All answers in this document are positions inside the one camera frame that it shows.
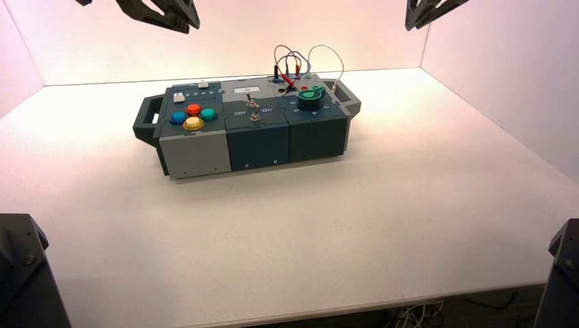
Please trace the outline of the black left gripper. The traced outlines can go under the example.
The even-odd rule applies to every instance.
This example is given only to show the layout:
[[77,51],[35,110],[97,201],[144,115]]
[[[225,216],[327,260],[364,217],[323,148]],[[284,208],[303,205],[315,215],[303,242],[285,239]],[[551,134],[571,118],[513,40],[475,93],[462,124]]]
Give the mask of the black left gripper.
[[[75,1],[80,5],[92,3],[92,0]],[[161,13],[140,0],[117,0],[122,12],[136,21],[185,34],[189,33],[189,27],[200,28],[200,18],[194,1],[152,0],[152,3]]]

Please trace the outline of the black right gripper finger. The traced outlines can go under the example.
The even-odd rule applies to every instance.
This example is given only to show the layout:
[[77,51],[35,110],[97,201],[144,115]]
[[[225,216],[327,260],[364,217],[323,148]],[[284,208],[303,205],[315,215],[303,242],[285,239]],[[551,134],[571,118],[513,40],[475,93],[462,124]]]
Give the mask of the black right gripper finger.
[[418,18],[418,27],[424,27],[467,3],[468,0],[426,1]]
[[407,0],[406,3],[406,30],[420,29],[430,11],[429,0]]

